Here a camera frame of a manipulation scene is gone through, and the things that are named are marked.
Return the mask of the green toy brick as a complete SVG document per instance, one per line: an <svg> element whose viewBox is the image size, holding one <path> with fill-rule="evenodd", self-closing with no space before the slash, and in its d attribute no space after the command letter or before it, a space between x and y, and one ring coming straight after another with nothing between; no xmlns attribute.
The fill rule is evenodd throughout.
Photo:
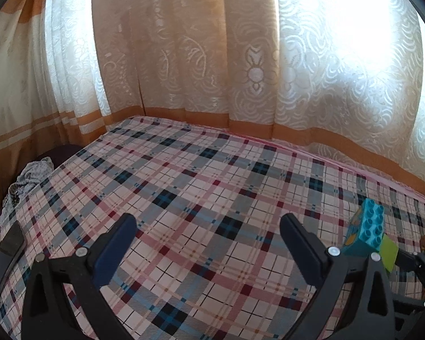
<svg viewBox="0 0 425 340"><path fill-rule="evenodd" d="M382 237L382 242L379 248L379 255L382 258L387 273L391 273L395 267L395 261L398 255L397 244L386 234Z"/></svg>

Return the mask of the blue toy brick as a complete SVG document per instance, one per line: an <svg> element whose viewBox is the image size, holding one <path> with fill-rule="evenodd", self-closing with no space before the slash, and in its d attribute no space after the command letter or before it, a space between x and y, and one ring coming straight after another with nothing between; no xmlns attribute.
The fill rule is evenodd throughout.
<svg viewBox="0 0 425 340"><path fill-rule="evenodd" d="M367 257L379 252L384 235L384 207L366 198L348 224L342 252L347 256Z"/></svg>

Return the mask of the black smartphone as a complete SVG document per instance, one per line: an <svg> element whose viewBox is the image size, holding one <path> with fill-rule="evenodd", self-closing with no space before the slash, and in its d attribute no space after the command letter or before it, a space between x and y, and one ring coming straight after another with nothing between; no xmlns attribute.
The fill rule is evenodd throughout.
<svg viewBox="0 0 425 340"><path fill-rule="evenodd" d="M21 225L16 221L0 242L0 297L11 270L27 246Z"/></svg>

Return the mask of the grey crumpled cloth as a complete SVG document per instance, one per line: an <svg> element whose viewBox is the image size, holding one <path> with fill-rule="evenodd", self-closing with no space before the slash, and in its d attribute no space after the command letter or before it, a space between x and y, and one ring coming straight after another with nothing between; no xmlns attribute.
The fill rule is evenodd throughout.
<svg viewBox="0 0 425 340"><path fill-rule="evenodd" d="M16 180L11 183L3 199L2 213L9 214L25 196L54 171L49 157L28 163Z"/></svg>

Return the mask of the plaid tablecloth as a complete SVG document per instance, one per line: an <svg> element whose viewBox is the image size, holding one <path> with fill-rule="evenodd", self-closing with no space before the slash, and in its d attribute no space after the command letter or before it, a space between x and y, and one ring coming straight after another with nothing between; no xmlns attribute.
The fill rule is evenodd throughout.
<svg viewBox="0 0 425 340"><path fill-rule="evenodd" d="M275 143L170 120L131 118L58 167L0 221L27 249L0 298L0 324L19 339L36 254L89 247L125 212L137 237L101 292L135 339L280 339L311 299L279 234L294 214L341 246L364 199L385 232L415 252L425 197L370 173Z"/></svg>

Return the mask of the cream lace curtain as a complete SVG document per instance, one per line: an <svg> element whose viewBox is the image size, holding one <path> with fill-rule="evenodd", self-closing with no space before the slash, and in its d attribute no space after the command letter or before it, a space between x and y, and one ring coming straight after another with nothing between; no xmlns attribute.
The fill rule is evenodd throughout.
<svg viewBox="0 0 425 340"><path fill-rule="evenodd" d="M147 115L263 139L425 195L412 0L0 0L0 205L41 154Z"/></svg>

